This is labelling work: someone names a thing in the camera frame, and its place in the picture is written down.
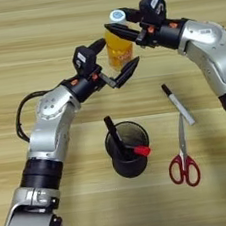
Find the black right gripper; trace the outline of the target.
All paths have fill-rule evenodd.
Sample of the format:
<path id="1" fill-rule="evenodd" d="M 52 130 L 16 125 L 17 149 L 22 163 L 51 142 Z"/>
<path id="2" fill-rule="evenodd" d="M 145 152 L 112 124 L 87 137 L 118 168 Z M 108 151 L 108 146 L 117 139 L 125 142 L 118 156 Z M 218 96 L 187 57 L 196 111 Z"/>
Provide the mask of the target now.
<path id="1" fill-rule="evenodd" d="M 121 9 L 125 13 L 126 20 L 131 23 L 139 23 L 143 17 L 138 9 L 127 7 Z M 106 24 L 105 27 L 116 36 L 136 42 L 139 46 L 150 48 L 162 46 L 174 50 L 179 47 L 181 31 L 186 23 L 187 20 L 184 18 L 180 20 L 166 19 L 157 27 L 155 25 L 145 27 L 141 33 L 120 23 Z"/>

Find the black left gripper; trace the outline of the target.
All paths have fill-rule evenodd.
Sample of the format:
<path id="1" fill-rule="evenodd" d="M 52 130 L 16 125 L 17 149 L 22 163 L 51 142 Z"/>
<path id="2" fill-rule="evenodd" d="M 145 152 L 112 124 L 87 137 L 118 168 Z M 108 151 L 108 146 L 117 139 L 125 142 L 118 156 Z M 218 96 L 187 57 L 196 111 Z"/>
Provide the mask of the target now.
<path id="1" fill-rule="evenodd" d="M 98 54 L 103 50 L 106 45 L 106 41 L 104 38 L 100 38 L 94 43 L 90 44 L 88 50 L 91 53 Z M 65 86 L 69 89 L 69 91 L 76 97 L 76 99 L 83 103 L 93 94 L 95 91 L 100 91 L 103 86 L 108 84 L 113 89 L 121 88 L 125 82 L 129 80 L 129 78 L 135 72 L 137 65 L 139 63 L 140 57 L 130 60 L 121 70 L 121 73 L 116 78 L 110 78 L 104 73 L 100 73 L 99 77 L 89 78 L 83 77 L 81 75 L 76 75 L 74 77 L 68 78 L 67 80 L 63 80 L 61 85 Z"/>

